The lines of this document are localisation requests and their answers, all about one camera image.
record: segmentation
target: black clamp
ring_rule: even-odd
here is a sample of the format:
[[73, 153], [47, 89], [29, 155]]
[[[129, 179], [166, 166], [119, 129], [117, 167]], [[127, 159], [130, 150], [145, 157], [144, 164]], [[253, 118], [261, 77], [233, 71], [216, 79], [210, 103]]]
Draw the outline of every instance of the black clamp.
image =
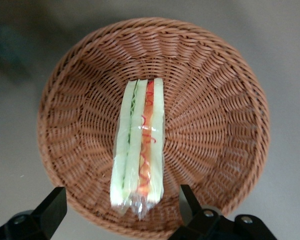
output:
[[1, 226], [0, 240], [50, 240], [67, 213], [66, 189], [56, 187], [30, 212], [17, 214]]
[[[214, 209], [202, 208], [189, 185], [181, 185], [182, 194], [192, 219], [186, 226], [179, 227], [168, 240], [277, 240], [256, 216], [238, 215], [230, 221]], [[184, 222], [185, 208], [180, 206]]]

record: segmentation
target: woven basket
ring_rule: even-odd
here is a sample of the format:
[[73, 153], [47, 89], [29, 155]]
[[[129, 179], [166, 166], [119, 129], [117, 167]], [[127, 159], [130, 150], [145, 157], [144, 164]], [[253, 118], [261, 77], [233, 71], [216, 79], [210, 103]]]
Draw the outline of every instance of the woven basket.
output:
[[[164, 195], [142, 221], [110, 208], [113, 142], [129, 80], [163, 78]], [[263, 90], [241, 55], [211, 32], [164, 18], [90, 33], [61, 59], [38, 113], [38, 145], [55, 186], [89, 221], [118, 234], [167, 239], [182, 224], [180, 184], [227, 215], [256, 184], [269, 146]]]

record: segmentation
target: basket weave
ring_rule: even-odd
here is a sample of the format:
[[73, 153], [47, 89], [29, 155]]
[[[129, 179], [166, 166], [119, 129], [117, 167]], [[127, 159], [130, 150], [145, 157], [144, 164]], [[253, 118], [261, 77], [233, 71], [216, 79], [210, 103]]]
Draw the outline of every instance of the basket weave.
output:
[[[113, 142], [129, 80], [163, 78], [164, 195], [143, 221], [110, 208]], [[55, 186], [89, 221], [121, 235], [167, 239], [182, 224], [180, 184], [227, 215], [256, 184], [269, 146], [266, 97], [233, 47], [190, 23], [118, 22], [57, 64], [42, 95], [38, 145]]]

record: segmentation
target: brown wicker basket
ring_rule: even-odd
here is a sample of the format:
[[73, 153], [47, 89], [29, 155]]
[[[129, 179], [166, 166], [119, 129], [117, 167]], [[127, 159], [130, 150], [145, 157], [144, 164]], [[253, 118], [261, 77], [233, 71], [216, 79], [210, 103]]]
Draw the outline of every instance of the brown wicker basket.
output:
[[[127, 81], [163, 78], [164, 195], [145, 220], [110, 208], [113, 142]], [[227, 215], [256, 184], [269, 146], [266, 97], [232, 46], [187, 22], [139, 18], [90, 33], [57, 64], [38, 114], [38, 145], [55, 186], [89, 221], [167, 239], [182, 223], [180, 184]]]

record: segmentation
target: table surface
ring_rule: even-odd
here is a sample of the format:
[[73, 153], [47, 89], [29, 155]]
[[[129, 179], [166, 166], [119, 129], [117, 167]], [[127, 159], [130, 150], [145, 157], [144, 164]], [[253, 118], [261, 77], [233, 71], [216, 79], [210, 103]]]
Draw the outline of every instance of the table surface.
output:
[[[229, 219], [252, 214], [278, 239], [300, 239], [300, 0], [0, 0], [0, 225], [53, 189], [36, 124], [57, 61], [93, 30], [138, 17], [194, 23], [246, 59], [267, 96], [271, 144], [257, 186]], [[52, 239], [127, 238], [70, 208]]]

